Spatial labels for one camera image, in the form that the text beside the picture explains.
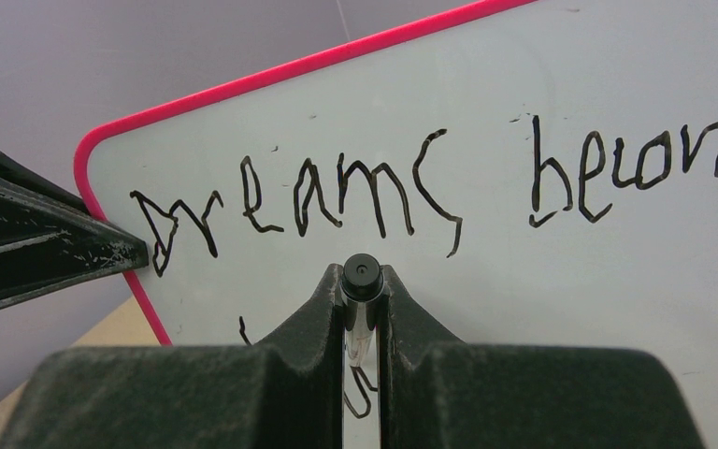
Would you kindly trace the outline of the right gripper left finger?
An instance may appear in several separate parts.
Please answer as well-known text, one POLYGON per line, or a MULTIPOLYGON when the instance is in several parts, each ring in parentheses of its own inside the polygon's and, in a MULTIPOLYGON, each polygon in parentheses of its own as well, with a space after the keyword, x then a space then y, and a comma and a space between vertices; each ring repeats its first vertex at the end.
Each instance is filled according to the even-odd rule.
POLYGON ((343 331, 328 266, 252 345, 78 346, 36 369, 1 448, 339 448, 343 331))

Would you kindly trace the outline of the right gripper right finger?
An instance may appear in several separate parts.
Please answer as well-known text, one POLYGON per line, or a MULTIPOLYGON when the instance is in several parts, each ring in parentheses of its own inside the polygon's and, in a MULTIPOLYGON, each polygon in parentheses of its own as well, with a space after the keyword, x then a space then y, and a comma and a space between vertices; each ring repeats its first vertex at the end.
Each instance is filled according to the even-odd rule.
POLYGON ((382 269, 384 448, 700 448, 671 373, 623 348, 470 344, 382 269))

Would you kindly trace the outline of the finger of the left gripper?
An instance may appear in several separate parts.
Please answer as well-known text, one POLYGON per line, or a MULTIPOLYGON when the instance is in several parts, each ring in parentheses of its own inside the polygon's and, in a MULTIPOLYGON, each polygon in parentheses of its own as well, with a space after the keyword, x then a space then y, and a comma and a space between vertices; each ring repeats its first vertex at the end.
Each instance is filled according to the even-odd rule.
POLYGON ((142 239, 0 178, 0 310, 148 264, 142 239))
POLYGON ((58 200, 67 206, 89 214, 83 200, 59 185, 41 177, 0 152, 0 179, 19 185, 37 194, 58 200))

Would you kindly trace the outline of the black whiteboard marker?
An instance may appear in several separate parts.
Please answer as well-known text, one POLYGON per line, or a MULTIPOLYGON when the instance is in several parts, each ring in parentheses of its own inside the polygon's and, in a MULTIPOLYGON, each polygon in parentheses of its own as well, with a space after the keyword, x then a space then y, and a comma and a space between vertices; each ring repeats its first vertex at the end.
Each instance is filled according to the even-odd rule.
POLYGON ((345 307, 346 353, 352 367, 364 361, 376 329, 377 308, 384 298, 384 277, 378 260, 368 253, 349 257, 340 277, 345 307))

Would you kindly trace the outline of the whiteboard with red frame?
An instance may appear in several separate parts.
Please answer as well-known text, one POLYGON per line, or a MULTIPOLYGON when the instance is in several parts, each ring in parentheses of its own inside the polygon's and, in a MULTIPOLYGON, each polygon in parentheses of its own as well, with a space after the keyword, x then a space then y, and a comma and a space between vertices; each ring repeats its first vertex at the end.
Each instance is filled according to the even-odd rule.
POLYGON ((718 448, 718 1, 481 1, 100 126, 75 178, 165 344, 369 253, 463 340, 655 355, 718 448))

